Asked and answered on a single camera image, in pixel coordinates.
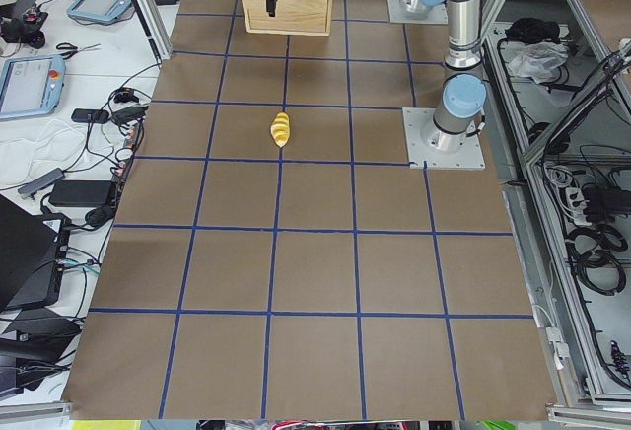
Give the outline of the far blue teach pendant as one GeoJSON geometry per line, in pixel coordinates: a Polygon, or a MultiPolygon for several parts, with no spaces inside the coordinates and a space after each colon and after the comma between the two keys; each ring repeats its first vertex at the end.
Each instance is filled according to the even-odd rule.
{"type": "Polygon", "coordinates": [[[76,0],[66,11],[76,21],[111,25],[132,8],[131,0],[76,0]]]}

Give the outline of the black power adapter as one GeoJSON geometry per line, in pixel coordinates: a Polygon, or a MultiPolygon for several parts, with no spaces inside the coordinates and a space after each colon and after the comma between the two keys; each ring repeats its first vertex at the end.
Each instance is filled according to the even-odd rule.
{"type": "Polygon", "coordinates": [[[54,185],[49,202],[59,207],[97,207],[109,202],[112,189],[109,180],[61,179],[54,185]]]}

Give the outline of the near blue teach pendant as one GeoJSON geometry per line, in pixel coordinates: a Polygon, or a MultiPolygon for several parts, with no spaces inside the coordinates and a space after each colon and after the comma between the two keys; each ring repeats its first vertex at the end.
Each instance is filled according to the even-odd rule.
{"type": "Polygon", "coordinates": [[[64,83],[65,60],[57,54],[14,58],[1,72],[1,119],[53,113],[64,83]]]}

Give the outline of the wooden drawer cabinet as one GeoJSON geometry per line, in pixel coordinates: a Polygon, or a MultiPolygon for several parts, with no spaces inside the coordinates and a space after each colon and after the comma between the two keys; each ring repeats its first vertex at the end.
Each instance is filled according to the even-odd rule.
{"type": "Polygon", "coordinates": [[[251,34],[329,36],[333,0],[242,0],[251,34]]]}

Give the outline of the toy bread roll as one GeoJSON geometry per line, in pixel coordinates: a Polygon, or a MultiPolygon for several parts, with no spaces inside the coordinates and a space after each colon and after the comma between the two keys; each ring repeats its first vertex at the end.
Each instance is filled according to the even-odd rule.
{"type": "Polygon", "coordinates": [[[286,112],[279,112],[270,124],[270,135],[278,148],[284,148],[290,140],[290,117],[286,112]]]}

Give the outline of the crumpled white cloth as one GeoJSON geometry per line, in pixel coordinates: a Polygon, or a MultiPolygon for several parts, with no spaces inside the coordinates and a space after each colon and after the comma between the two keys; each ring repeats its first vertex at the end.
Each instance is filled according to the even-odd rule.
{"type": "Polygon", "coordinates": [[[552,82],[568,56],[569,49],[565,45],[540,42],[522,48],[507,69],[511,76],[530,78],[537,84],[552,82]]]}

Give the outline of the black laptop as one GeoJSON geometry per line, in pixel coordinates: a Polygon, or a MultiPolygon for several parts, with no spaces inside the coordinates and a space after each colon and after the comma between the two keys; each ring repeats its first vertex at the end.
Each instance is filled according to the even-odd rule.
{"type": "Polygon", "coordinates": [[[58,300],[69,219],[32,215],[1,199],[1,310],[37,309],[58,300]]]}

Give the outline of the aluminium frame post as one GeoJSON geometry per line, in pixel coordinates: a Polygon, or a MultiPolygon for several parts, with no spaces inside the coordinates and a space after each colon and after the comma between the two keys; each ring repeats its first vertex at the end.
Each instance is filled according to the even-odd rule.
{"type": "Polygon", "coordinates": [[[170,37],[155,0],[131,0],[142,30],[158,64],[170,58],[173,50],[170,37]]]}

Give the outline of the blue teach pendant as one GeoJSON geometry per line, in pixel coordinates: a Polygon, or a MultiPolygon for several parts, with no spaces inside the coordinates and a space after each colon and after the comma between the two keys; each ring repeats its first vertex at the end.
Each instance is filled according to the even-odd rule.
{"type": "Polygon", "coordinates": [[[1,119],[53,113],[64,83],[65,60],[57,54],[14,58],[1,72],[1,119]]]}
{"type": "Polygon", "coordinates": [[[76,21],[111,25],[132,8],[131,0],[76,0],[66,11],[76,21]]]}

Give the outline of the black handled scissors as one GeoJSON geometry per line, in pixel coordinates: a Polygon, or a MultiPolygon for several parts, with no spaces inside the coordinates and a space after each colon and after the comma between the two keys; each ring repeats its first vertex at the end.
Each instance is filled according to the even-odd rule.
{"type": "Polygon", "coordinates": [[[77,46],[70,42],[61,42],[55,46],[55,49],[64,60],[69,60],[81,52],[100,50],[101,47],[102,46],[99,43],[87,46],[77,46]]]}

